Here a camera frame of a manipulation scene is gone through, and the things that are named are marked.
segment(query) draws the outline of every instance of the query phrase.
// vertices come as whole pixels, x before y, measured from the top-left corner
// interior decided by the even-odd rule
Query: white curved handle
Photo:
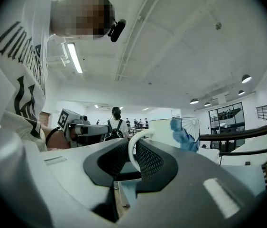
[[[128,144],[128,155],[129,155],[129,159],[131,161],[131,163],[133,164],[133,166],[139,171],[141,172],[141,169],[138,165],[138,162],[134,159],[134,156],[133,156],[133,148],[134,148],[134,145],[137,143],[137,141],[146,136],[146,135],[149,135],[149,134],[154,134],[154,129],[145,129],[139,133],[137,133],[136,135],[134,135],[131,140],[129,141],[129,144]]]

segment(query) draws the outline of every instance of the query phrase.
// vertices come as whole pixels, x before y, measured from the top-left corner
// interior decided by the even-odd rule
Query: woman with backpack
[[[111,113],[112,117],[107,121],[107,125],[110,127],[110,132],[106,136],[105,141],[115,138],[129,138],[127,124],[120,118],[120,108],[117,106],[114,107]]]

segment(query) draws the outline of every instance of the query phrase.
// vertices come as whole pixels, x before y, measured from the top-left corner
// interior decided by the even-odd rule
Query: white shirt
[[[114,117],[112,117],[110,119],[110,124],[111,124],[112,129],[118,128],[119,122],[120,122],[120,120],[115,120]],[[124,120],[122,121],[122,123],[120,125],[120,131],[123,133],[124,137],[125,137],[125,133],[128,133],[128,131],[129,131],[127,124],[126,124],[126,121],[124,121]]]
[[[51,0],[6,0],[0,9],[0,70],[15,88],[1,125],[40,151],[46,150],[38,118],[46,96],[50,10]]]

